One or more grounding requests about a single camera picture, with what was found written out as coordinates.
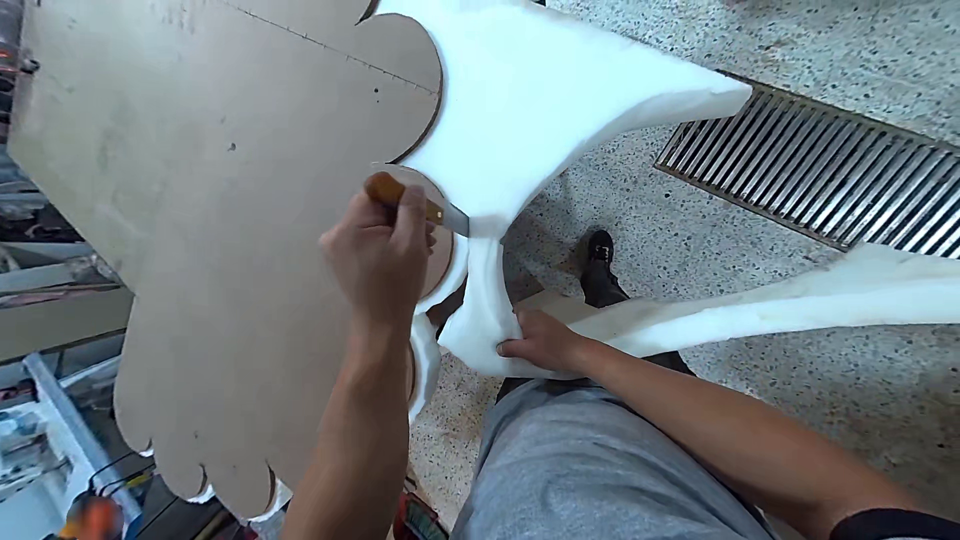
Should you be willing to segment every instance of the wooden knife handle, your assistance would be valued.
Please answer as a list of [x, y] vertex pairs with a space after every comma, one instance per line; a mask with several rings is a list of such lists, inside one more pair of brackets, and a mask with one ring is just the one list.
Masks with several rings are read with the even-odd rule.
[[[368, 197], [381, 205], [393, 208], [400, 204], [400, 197], [403, 196], [406, 188], [406, 185], [398, 182], [390, 173], [383, 171], [373, 173], [373, 176], [367, 178], [363, 184], [363, 190], [367, 192]], [[426, 200], [426, 220], [435, 225], [444, 223], [444, 209], [430, 199]]]

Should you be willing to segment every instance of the metal grate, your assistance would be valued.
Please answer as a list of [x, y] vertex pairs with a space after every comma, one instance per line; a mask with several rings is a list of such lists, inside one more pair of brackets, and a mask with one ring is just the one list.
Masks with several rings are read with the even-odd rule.
[[658, 169], [842, 250], [960, 258], [956, 147], [743, 81], [743, 110], [680, 126]]

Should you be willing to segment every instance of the speckled floor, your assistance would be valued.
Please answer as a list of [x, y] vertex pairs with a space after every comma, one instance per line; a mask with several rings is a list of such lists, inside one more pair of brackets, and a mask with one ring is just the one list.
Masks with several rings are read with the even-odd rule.
[[[712, 68], [960, 144], [960, 11], [949, 0], [548, 0]], [[504, 240], [512, 296], [579, 294], [576, 245], [605, 228], [633, 296], [672, 300], [777, 282], [830, 248], [652, 167], [672, 127], [622, 135], [549, 185]], [[960, 327], [836, 329], [682, 351], [701, 377], [779, 406], [960, 517]], [[452, 357], [411, 436], [414, 468], [451, 524], [499, 380]]]

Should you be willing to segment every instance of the right hand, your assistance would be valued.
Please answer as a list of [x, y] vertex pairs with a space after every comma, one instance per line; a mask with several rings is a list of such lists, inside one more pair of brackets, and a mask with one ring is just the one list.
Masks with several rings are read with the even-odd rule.
[[516, 320], [523, 339], [508, 339], [496, 347], [507, 358], [523, 358], [550, 371], [584, 374], [584, 345], [589, 338], [543, 311], [519, 311]]
[[350, 199], [347, 213], [320, 244], [361, 322], [410, 326], [423, 289], [433, 224], [426, 221], [423, 188], [403, 192], [396, 221], [366, 192]]

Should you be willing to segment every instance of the person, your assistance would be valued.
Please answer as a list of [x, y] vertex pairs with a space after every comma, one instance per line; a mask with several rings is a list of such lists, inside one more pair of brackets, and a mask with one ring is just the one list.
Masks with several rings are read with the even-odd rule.
[[[394, 517], [407, 466], [403, 359], [431, 228], [416, 186], [395, 222], [393, 213], [359, 194], [321, 239], [351, 304], [350, 332], [285, 540], [382, 540]], [[626, 298], [613, 290], [611, 260], [612, 241], [596, 235], [585, 288], [609, 289], [590, 298], [597, 304]], [[523, 337], [500, 344], [501, 355], [585, 378], [505, 386], [453, 538], [769, 540], [767, 514], [810, 540], [960, 538], [960, 525], [759, 400], [545, 313], [517, 318]]]

